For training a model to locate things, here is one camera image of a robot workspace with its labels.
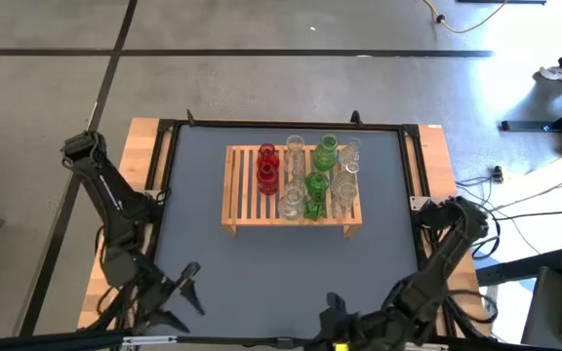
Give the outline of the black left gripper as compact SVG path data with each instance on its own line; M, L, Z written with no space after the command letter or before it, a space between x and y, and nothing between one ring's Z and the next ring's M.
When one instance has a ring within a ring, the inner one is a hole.
M174 295L185 298L199 315L205 311L195 290L194 277L201 269L197 262L189 262L180 276L174 281L164 274L155 264L147 261L138 263L139 280L137 295L140 307L150 312L146 317L148 325L166 325L179 332L190 333L189 328L172 312L158 310Z

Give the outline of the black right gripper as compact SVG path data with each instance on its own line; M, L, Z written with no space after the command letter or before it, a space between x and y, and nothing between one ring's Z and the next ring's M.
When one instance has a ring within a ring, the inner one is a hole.
M317 334L317 349L331 351L337 344L348 350L385 351L383 327L386 319L386 304L367 315L348 313L345 300L334 292L326 295L327 308L319 314L320 332Z

